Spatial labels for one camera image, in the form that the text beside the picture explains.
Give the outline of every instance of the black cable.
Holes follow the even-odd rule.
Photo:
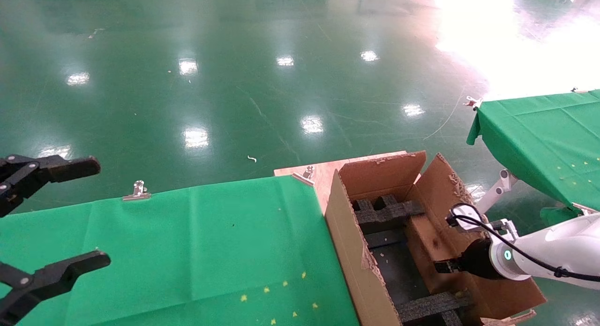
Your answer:
[[[581,273],[575,273],[575,272],[567,271],[567,270],[565,270],[562,267],[551,266],[550,264],[548,264],[546,262],[542,262],[542,260],[539,260],[537,258],[534,258],[533,256],[528,255],[525,251],[522,251],[521,249],[519,249],[518,247],[516,247],[513,243],[511,243],[511,242],[507,241],[506,239],[504,239],[504,237],[502,237],[501,234],[495,232],[493,230],[493,228],[490,228],[489,226],[487,226],[483,222],[478,221],[478,220],[476,220],[476,219],[474,219],[472,217],[468,217],[466,215],[453,215],[453,217],[455,217],[457,219],[460,219],[461,221],[464,221],[464,222],[467,222],[467,223],[471,223],[471,224],[476,224],[476,225],[484,228],[489,233],[493,234],[499,240],[501,240],[502,242],[504,242],[506,245],[510,246],[514,251],[517,251],[518,253],[520,253],[521,256],[523,256],[523,257],[531,260],[531,262],[534,262],[538,266],[541,266],[541,267],[543,267],[544,269],[546,269],[548,271],[553,271],[555,273],[555,277],[557,277],[557,278],[571,277],[571,278],[575,278],[575,279],[581,279],[583,281],[600,282],[600,275],[581,274]]]

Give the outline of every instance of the metal binder clip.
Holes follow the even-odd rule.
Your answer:
[[[292,176],[294,178],[299,179],[302,183],[306,185],[310,185],[311,187],[315,185],[315,182],[311,180],[313,178],[313,173],[315,172],[315,168],[313,166],[308,166],[304,171],[304,174],[300,175],[297,172],[293,173]]]
[[[152,194],[147,191],[148,191],[148,189],[146,189],[146,187],[144,187],[144,181],[142,181],[141,179],[139,181],[135,181],[135,183],[133,183],[133,194],[123,196],[123,201],[145,200],[146,198],[150,198],[150,196],[152,196]]]
[[[573,93],[587,93],[589,91],[578,89],[577,87],[573,87],[573,89],[571,90],[571,92],[573,92]]]

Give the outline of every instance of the table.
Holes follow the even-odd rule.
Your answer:
[[[112,259],[22,326],[358,326],[315,192],[291,176],[9,215],[0,245],[30,273],[96,247]]]
[[[483,102],[467,144],[478,136],[528,185],[600,209],[600,89]]]

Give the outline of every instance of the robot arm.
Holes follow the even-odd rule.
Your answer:
[[[519,237],[512,221],[484,223],[477,209],[458,204],[448,224],[486,232],[458,258],[435,262],[439,273],[468,271],[488,279],[523,281],[532,275],[600,289],[600,213],[584,215]],[[501,236],[498,231],[506,231]]]
[[[11,155],[0,159],[0,218],[49,182],[64,182],[99,172],[100,164],[92,156],[65,160],[58,155],[37,159]],[[0,298],[0,326],[17,324],[41,301],[71,291],[82,274],[110,263],[109,255],[99,250],[49,264],[34,274],[0,262],[0,283],[11,288]]]

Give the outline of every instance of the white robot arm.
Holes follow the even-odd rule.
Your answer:
[[[523,281],[532,275],[600,290],[600,213],[583,215],[519,237],[512,221],[483,223],[477,209],[458,204],[450,226],[484,231],[459,258],[435,262],[440,273],[468,271],[488,279]],[[506,231],[500,236],[498,231]]]

